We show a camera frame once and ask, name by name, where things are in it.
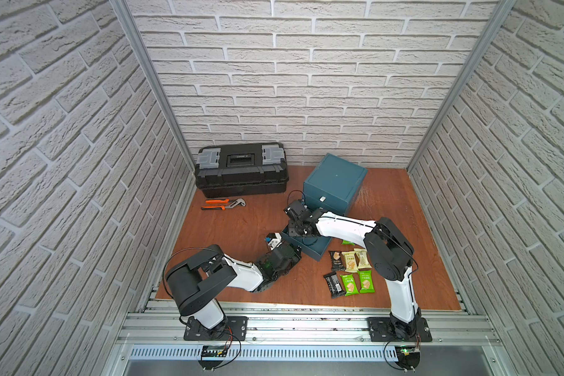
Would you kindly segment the teal drawer cabinet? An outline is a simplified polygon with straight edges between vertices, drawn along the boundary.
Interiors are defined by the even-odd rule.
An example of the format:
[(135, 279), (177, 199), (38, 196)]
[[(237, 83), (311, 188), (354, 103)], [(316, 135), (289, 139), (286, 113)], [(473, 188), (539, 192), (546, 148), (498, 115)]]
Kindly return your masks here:
[(303, 183), (307, 207), (348, 216), (367, 173), (364, 167), (326, 154)]

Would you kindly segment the yellow cookie packet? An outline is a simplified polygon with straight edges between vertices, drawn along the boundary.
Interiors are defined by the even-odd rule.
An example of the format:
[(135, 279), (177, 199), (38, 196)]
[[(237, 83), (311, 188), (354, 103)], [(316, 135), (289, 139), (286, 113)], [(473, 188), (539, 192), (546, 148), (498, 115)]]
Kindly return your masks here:
[(354, 274), (359, 271), (355, 252), (343, 252), (342, 258), (346, 272)]
[(357, 269), (371, 269), (371, 263), (368, 260), (368, 252), (366, 249), (363, 248), (355, 248), (354, 249), (356, 260), (357, 260)]

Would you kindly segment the aluminium corner profile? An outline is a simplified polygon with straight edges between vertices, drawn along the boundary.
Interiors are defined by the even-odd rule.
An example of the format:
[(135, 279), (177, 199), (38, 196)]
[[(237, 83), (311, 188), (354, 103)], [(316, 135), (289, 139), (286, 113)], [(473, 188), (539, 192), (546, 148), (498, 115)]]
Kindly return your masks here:
[(114, 12), (116, 13), (119, 22), (122, 25), (123, 31), (125, 32), (126, 37), (129, 40), (133, 52), (136, 55), (136, 59), (138, 60), (139, 65), (146, 76), (146, 80), (155, 96), (157, 104), (161, 108), (164, 119), (166, 120), (168, 127), (172, 131), (174, 140), (180, 147), (181, 153), (184, 157), (184, 160), (186, 161), (186, 164), (189, 166), (190, 171), (193, 172), (193, 156), (188, 145), (186, 144), (186, 140), (183, 137), (180, 125), (177, 122), (177, 118), (174, 114), (172, 106), (169, 103), (169, 99), (165, 93), (163, 84), (158, 77), (158, 72), (153, 64), (153, 61), (152, 59), (150, 59), (148, 49), (145, 46), (142, 34), (140, 33), (136, 25), (132, 12), (128, 7), (127, 1), (113, 0), (111, 1), (111, 4), (114, 8)]
[(424, 152), (427, 150), (429, 144), (431, 144), (432, 138), (440, 128), (443, 119), (445, 119), (445, 117), (448, 115), (455, 100), (457, 100), (465, 86), (468, 84), (471, 76), (473, 76), (473, 73), (478, 67), (485, 52), (489, 48), (491, 42), (493, 42), (493, 40), (497, 36), (498, 32), (501, 29), (501, 26), (504, 24), (515, 4), (515, 0), (501, 0), (498, 2), (498, 4), (496, 4), (490, 16), (490, 19), (481, 32), (481, 35), (476, 40), (476, 43), (473, 46), (473, 50), (465, 60), (465, 63), (459, 71), (454, 83), (450, 87), (448, 94), (446, 94), (446, 97), (441, 103), (441, 106), (438, 109), (435, 117), (432, 119), (431, 125), (424, 134), (420, 144), (418, 145), (418, 148), (415, 150), (415, 154), (408, 163), (406, 167), (408, 174), (412, 174), (412, 172), (416, 169), (418, 162), (422, 158)]

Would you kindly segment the aluminium front rail frame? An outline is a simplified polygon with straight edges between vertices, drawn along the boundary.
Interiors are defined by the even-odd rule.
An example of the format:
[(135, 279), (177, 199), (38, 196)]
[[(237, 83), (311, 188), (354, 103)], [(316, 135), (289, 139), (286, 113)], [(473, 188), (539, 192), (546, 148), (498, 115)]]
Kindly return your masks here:
[(223, 302), (226, 316), (246, 316), (244, 341), (185, 341), (185, 319), (169, 300), (150, 299), (146, 311), (128, 314), (116, 335), (104, 375), (122, 375), (133, 360), (199, 361), (203, 346), (227, 346), (226, 363), (244, 361), (397, 362), (396, 347), (479, 349), (493, 375), (515, 368), (486, 316), (426, 310), (432, 342), (372, 342), (366, 319), (386, 309)]

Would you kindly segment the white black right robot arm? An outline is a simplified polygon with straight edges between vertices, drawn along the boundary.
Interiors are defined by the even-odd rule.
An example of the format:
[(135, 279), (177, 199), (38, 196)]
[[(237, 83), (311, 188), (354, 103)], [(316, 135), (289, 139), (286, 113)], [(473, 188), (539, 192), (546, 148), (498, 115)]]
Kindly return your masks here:
[(365, 249), (374, 270), (385, 279), (388, 288), (390, 335), (404, 341), (416, 337), (421, 310), (411, 279), (416, 264), (414, 249), (390, 219), (351, 219), (323, 208), (312, 211), (301, 200), (288, 204), (285, 214), (293, 237), (338, 238)]

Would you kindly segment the orange handled groove pliers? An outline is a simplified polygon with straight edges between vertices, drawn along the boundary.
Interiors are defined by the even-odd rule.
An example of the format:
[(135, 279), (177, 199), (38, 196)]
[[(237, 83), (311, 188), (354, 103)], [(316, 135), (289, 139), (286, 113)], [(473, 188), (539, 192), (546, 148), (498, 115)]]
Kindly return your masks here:
[(246, 201), (243, 198), (237, 199), (216, 199), (206, 200), (205, 204), (201, 206), (202, 211), (221, 210), (226, 211), (236, 207), (245, 207)]

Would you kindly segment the left aluminium corner profile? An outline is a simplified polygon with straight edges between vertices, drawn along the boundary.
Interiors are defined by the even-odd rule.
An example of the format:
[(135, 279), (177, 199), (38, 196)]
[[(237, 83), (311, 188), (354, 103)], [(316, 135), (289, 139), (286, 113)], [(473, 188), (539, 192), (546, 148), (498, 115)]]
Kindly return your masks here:
[(139, 65), (146, 76), (146, 80), (155, 96), (157, 104), (161, 108), (164, 119), (166, 120), (168, 127), (172, 131), (174, 140), (180, 147), (181, 153), (184, 157), (184, 160), (186, 161), (186, 164), (189, 166), (190, 171), (193, 172), (193, 156), (188, 145), (186, 144), (186, 140), (183, 137), (180, 125), (177, 122), (177, 118), (174, 114), (172, 106), (169, 103), (169, 99), (165, 93), (163, 84), (158, 77), (158, 72), (153, 64), (153, 61), (152, 59), (150, 59), (148, 49), (145, 46), (142, 34), (140, 33), (136, 25), (132, 12), (128, 7), (127, 1), (113, 0), (111, 1), (111, 4), (114, 8), (114, 12), (116, 13), (119, 22), (122, 25), (123, 31), (125, 32), (126, 37), (129, 40), (133, 52), (136, 55), (136, 59), (138, 60)]

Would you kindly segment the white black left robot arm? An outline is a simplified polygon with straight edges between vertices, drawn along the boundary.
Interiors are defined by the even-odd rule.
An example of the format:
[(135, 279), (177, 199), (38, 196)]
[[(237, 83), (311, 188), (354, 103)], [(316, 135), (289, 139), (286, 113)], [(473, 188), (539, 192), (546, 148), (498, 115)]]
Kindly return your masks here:
[(213, 244), (196, 247), (196, 254), (175, 266), (164, 266), (161, 280), (187, 325), (220, 329), (227, 318), (216, 297), (226, 288), (260, 293), (289, 274), (302, 259), (301, 249), (286, 241), (271, 241), (269, 252), (253, 263), (225, 254)]

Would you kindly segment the controller board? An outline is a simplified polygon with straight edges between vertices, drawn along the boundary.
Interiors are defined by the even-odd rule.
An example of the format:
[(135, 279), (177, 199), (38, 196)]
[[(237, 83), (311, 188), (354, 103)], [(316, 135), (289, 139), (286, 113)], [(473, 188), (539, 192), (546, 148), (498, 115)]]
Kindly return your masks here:
[(415, 371), (421, 361), (421, 352), (415, 347), (396, 347), (396, 358), (396, 366), (403, 370)]
[(198, 363), (204, 371), (212, 371), (220, 365), (223, 365), (227, 354), (227, 346), (203, 346)]

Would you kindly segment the right controller board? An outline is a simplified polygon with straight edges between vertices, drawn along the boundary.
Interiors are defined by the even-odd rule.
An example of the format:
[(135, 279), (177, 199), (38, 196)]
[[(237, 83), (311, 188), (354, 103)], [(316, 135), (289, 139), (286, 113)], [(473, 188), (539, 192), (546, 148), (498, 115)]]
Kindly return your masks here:
[(421, 361), (421, 352), (415, 347), (396, 347), (396, 358), (396, 366), (403, 370), (415, 371)]

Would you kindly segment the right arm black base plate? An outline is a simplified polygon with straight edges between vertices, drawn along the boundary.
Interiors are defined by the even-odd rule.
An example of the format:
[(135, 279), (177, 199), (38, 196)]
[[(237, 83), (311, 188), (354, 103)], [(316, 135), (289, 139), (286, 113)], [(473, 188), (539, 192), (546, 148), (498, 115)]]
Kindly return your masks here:
[(432, 334), (424, 317), (416, 316), (404, 323), (393, 315), (366, 319), (372, 342), (432, 342)]

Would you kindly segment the black plastic toolbox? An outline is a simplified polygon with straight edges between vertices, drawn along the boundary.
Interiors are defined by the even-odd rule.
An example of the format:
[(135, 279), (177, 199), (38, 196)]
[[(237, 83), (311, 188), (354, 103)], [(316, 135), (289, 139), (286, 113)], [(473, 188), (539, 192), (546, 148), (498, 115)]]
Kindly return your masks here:
[(280, 194), (289, 180), (285, 148), (281, 143), (204, 147), (194, 176), (206, 198)]

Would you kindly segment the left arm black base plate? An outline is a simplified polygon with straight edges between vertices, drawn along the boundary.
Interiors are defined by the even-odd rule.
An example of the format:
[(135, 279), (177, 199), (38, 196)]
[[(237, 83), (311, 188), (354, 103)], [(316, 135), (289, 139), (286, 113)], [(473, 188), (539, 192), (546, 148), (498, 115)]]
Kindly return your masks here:
[(232, 338), (241, 342), (246, 338), (248, 318), (246, 316), (224, 316), (224, 320), (212, 329), (202, 325), (191, 316), (186, 321), (185, 341), (226, 341)]

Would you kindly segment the right aluminium corner profile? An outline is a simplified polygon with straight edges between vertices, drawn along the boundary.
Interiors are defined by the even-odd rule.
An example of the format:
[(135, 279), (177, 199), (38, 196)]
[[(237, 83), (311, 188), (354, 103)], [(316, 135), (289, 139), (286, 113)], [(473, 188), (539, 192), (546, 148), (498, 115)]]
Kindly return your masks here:
[(473, 46), (473, 50), (465, 60), (465, 63), (459, 71), (454, 83), (450, 87), (448, 94), (446, 94), (446, 97), (441, 103), (441, 106), (438, 109), (435, 117), (432, 119), (431, 125), (424, 134), (420, 144), (418, 145), (418, 148), (415, 150), (415, 154), (408, 163), (406, 167), (408, 174), (412, 174), (412, 172), (416, 169), (418, 162), (422, 158), (424, 152), (427, 150), (429, 144), (431, 144), (432, 138), (440, 128), (443, 119), (445, 119), (445, 117), (448, 115), (455, 100), (457, 100), (465, 86), (468, 84), (471, 76), (473, 76), (473, 73), (478, 67), (485, 52), (489, 48), (491, 42), (493, 42), (493, 40), (497, 36), (498, 32), (501, 29), (501, 26), (504, 24), (515, 4), (515, 0), (501, 0), (498, 2), (498, 4), (496, 4), (490, 16), (490, 19), (481, 32), (481, 35), (476, 40), (476, 43)]

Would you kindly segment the black cookie packet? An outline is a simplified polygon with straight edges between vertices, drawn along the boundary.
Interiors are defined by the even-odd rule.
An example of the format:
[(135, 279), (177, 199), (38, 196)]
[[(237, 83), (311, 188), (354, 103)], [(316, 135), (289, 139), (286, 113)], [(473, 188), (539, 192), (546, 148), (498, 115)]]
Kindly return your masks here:
[(346, 291), (342, 286), (341, 279), (335, 271), (330, 272), (329, 274), (325, 274), (324, 280), (327, 283), (332, 299), (337, 299), (346, 295)]
[(332, 263), (332, 271), (345, 271), (346, 267), (342, 261), (342, 253), (337, 251), (330, 251), (329, 252), (331, 263)]

